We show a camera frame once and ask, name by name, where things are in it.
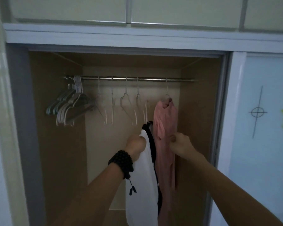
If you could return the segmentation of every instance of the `white shirt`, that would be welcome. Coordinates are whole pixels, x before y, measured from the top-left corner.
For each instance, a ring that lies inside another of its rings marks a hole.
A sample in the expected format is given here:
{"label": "white shirt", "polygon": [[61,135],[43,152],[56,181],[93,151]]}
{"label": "white shirt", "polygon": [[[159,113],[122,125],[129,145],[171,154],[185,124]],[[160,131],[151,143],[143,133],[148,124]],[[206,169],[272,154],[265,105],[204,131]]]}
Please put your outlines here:
{"label": "white shirt", "polygon": [[149,137],[145,130],[140,136],[147,141],[145,150],[133,163],[134,171],[130,172],[130,180],[136,189],[132,192],[130,181],[126,179],[126,217],[129,226],[157,226],[158,221],[158,184],[151,158]]}

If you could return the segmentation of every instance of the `clothing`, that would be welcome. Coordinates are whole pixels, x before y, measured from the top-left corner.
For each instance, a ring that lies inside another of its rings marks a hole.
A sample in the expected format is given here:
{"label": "clothing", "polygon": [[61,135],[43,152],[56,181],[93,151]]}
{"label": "clothing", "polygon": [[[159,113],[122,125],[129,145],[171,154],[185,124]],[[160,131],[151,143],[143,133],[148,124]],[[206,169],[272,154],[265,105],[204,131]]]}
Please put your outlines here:
{"label": "clothing", "polygon": [[147,144],[139,159],[133,163],[134,171],[130,172],[130,180],[137,193],[129,195],[131,184],[129,180],[126,180],[127,223],[129,226],[157,226],[158,205],[160,203],[161,206],[162,195],[159,192],[154,169],[156,148],[149,124],[143,125],[140,136],[146,139]]}
{"label": "clothing", "polygon": [[159,226],[168,225],[168,212],[171,210],[171,190],[175,189],[175,154],[169,148],[169,137],[177,131],[177,118],[178,110],[171,98],[157,103],[153,122],[156,146],[155,169],[163,197],[158,217]]}

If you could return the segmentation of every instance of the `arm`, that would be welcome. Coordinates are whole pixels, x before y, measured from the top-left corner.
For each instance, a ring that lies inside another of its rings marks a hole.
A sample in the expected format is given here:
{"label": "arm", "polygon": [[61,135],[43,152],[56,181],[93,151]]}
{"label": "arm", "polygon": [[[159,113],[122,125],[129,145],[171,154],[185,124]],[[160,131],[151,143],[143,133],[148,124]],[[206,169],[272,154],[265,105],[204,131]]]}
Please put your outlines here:
{"label": "arm", "polygon": [[170,148],[174,153],[188,160],[198,171],[205,188],[211,194],[229,226],[283,226],[283,223],[275,215],[197,152],[188,136],[175,133],[171,137]]}
{"label": "arm", "polygon": [[[146,147],[146,140],[138,135],[131,136],[124,149],[133,162]],[[99,174],[83,193],[77,195],[51,226],[102,225],[114,195],[123,180],[121,168],[111,163]]]}

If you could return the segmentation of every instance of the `closet ceiling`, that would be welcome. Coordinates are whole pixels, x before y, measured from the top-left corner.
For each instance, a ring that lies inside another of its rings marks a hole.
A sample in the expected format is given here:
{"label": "closet ceiling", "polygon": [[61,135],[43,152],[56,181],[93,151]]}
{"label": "closet ceiling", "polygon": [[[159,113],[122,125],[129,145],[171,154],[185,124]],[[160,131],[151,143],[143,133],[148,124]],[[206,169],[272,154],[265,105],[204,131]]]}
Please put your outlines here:
{"label": "closet ceiling", "polygon": [[145,67],[181,69],[200,59],[199,57],[92,54],[71,52],[59,52],[59,54],[83,66],[106,67]]}

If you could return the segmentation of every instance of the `upper cabinet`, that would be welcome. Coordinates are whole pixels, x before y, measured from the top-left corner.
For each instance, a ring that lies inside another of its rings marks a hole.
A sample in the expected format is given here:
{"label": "upper cabinet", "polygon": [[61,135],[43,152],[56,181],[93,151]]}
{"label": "upper cabinet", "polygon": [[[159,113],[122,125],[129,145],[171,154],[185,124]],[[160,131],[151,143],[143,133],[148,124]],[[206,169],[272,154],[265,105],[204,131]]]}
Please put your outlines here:
{"label": "upper cabinet", "polygon": [[283,31],[283,0],[248,0],[244,28]]}
{"label": "upper cabinet", "polygon": [[125,0],[10,0],[20,20],[124,22]]}
{"label": "upper cabinet", "polygon": [[238,28],[242,0],[132,0],[132,23]]}

